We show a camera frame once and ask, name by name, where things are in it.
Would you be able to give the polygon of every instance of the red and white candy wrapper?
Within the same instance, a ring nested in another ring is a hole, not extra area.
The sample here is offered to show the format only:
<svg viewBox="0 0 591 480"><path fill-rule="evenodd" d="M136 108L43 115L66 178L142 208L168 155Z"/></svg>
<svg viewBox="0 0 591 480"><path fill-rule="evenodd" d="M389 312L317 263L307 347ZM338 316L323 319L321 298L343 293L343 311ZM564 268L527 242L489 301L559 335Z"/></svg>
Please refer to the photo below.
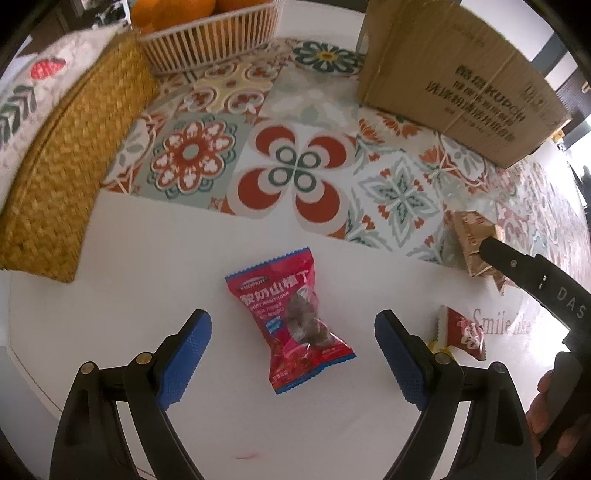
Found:
<svg viewBox="0 0 591 480"><path fill-rule="evenodd" d="M314 259L309 248L226 277L271 347L269 381L277 394L355 358L318 318Z"/></svg>
<svg viewBox="0 0 591 480"><path fill-rule="evenodd" d="M476 360L486 360L484 329L474 320L450 307L439 308L439 332L437 334L439 348L454 346L472 355Z"/></svg>

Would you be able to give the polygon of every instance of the screw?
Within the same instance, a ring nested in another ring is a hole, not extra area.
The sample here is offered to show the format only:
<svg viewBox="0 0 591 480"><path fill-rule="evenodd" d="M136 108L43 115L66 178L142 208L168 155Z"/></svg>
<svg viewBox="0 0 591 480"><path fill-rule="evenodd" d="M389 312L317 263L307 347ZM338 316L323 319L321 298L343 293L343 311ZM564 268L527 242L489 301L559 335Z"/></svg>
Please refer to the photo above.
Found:
<svg viewBox="0 0 591 480"><path fill-rule="evenodd" d="M504 374L507 371L505 365L500 364L499 362L493 363L492 368L495 370L495 372L500 374Z"/></svg>
<svg viewBox="0 0 591 480"><path fill-rule="evenodd" d="M88 375L95 369L95 365L92 362L86 362L84 365L80 367L80 373L82 375Z"/></svg>
<svg viewBox="0 0 591 480"><path fill-rule="evenodd" d="M151 353L141 353L137 357L135 357L135 361L138 362L140 365L149 364L152 361L152 354Z"/></svg>
<svg viewBox="0 0 591 480"><path fill-rule="evenodd" d="M452 359L449 358L449 355L446 355L443 352L439 352L435 354L435 361L440 365L447 365L449 362L452 361Z"/></svg>

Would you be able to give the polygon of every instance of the floral tile pattern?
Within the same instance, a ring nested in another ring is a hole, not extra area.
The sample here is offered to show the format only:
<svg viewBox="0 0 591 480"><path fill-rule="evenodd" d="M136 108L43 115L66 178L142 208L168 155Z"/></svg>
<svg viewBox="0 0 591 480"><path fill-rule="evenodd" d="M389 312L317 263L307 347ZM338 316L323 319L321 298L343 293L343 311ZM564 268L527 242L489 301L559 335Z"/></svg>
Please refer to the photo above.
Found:
<svg viewBox="0 0 591 480"><path fill-rule="evenodd" d="M360 107L362 65L338 46L274 39L164 77L103 187L295 222L453 268L466 267L451 213L477 210L514 248L544 255L591 289L584 216L534 155L503 170L445 135Z"/></svg>
<svg viewBox="0 0 591 480"><path fill-rule="evenodd" d="M293 49L291 59L298 67L315 72L352 76L361 70L364 56L336 45L308 40Z"/></svg>
<svg viewBox="0 0 591 480"><path fill-rule="evenodd" d="M251 128L239 115L175 116L144 156L131 193L208 208L224 197Z"/></svg>
<svg viewBox="0 0 591 480"><path fill-rule="evenodd" d="M261 109L261 116L356 135L356 83L311 70L284 68Z"/></svg>
<svg viewBox="0 0 591 480"><path fill-rule="evenodd" d="M398 247L403 247L425 220L441 213L404 156L379 175L360 181L359 187L387 220Z"/></svg>
<svg viewBox="0 0 591 480"><path fill-rule="evenodd" d="M202 69L191 88L174 90L177 112L210 112L244 115L254 124L281 65L275 61L250 62L238 59ZM168 101L164 96L160 101Z"/></svg>
<svg viewBox="0 0 591 480"><path fill-rule="evenodd" d="M342 238L349 212L347 195L330 173L355 162L353 142L344 135L275 120L251 132L226 195L225 210L263 218L290 202L308 231Z"/></svg>

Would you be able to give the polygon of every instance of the finger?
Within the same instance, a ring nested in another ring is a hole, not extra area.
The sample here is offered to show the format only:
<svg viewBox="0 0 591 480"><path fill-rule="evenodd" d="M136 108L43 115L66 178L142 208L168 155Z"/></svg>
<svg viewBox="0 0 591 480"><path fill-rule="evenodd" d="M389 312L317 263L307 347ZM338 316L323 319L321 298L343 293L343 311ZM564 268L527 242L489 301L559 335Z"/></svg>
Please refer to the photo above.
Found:
<svg viewBox="0 0 591 480"><path fill-rule="evenodd" d="M571 453L573 453L573 450L581 439L583 432L583 425L575 425L566 429L558 441L558 447L556 449L558 454L563 457L568 457Z"/></svg>
<svg viewBox="0 0 591 480"><path fill-rule="evenodd" d="M530 430L531 447L532 447L532 450L534 451L534 456L538 456L540 454L540 451L542 450L542 445L540 444L540 440L538 439L538 436L534 433L534 431L531 427L530 412L529 411L528 411L528 413L525 414L525 419L527 421L527 427Z"/></svg>
<svg viewBox="0 0 591 480"><path fill-rule="evenodd" d="M546 396L542 393L538 394L530 406L530 422L532 432L535 434L543 431L550 421L550 414L546 406Z"/></svg>
<svg viewBox="0 0 591 480"><path fill-rule="evenodd" d="M552 380L552 370L546 372L538 382L538 392L546 393L550 389L550 381Z"/></svg>

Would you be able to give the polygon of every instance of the cardboard box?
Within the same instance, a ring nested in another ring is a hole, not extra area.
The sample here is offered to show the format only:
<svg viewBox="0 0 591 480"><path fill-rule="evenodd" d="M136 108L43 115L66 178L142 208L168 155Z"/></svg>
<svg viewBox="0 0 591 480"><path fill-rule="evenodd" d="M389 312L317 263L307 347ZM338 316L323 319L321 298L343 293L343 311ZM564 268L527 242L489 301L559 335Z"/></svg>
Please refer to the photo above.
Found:
<svg viewBox="0 0 591 480"><path fill-rule="evenodd" d="M528 60L451 0L370 0L362 103L444 133L507 168L569 119Z"/></svg>

